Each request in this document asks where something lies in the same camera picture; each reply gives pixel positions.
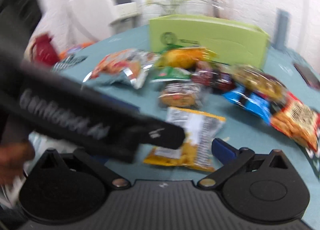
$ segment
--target table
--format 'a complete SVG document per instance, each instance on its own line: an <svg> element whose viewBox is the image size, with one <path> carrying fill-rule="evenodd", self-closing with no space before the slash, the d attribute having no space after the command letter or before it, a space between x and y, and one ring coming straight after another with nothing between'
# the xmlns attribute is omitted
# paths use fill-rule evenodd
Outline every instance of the table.
<svg viewBox="0 0 320 230"><path fill-rule="evenodd" d="M62 74L81 83L107 54L131 47L149 50L148 26L128 30L81 50L77 53L78 56L89 57L73 68L63 71ZM305 63L304 59L291 50L279 52L270 47L264 71L278 78L305 104L320 110L320 92L305 84L292 65L293 61ZM140 107L140 111L144 114L165 119L166 111L158 106L159 92L154 84L148 83L148 80L140 90L125 85L100 87L96 90L134 104ZM235 148L249 147L256 153L269 153L272 149L284 151L310 191L310 204L303 219L314 229L320 230L320 183L299 147L282 133L267 126L259 117L230 104L222 96L211 94L201 110L226 117L226 124L217 136L229 137L228 143ZM109 160L106 166L132 183L136 179L191 179L197 182L206 175L186 168L164 168L143 164L142 161L151 148L150 145L141 145L133 164ZM221 164L215 159L214 166L219 168Z"/></svg>

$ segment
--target light green storage box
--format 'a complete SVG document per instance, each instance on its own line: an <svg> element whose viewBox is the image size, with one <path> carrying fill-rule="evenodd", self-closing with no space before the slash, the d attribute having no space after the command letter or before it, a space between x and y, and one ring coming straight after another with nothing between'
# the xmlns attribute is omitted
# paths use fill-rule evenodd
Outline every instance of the light green storage box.
<svg viewBox="0 0 320 230"><path fill-rule="evenodd" d="M255 25L198 15L169 15L150 20L153 52L172 45L204 46L217 62L263 68L269 35Z"/></svg>

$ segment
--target dark phone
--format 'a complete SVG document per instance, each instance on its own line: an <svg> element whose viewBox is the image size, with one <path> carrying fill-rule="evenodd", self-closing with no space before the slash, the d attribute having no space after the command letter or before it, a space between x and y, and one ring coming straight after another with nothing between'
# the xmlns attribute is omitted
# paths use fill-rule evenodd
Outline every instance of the dark phone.
<svg viewBox="0 0 320 230"><path fill-rule="evenodd" d="M310 68L307 66L302 66L298 63L294 63L294 66L309 87L320 90L320 81Z"/></svg>

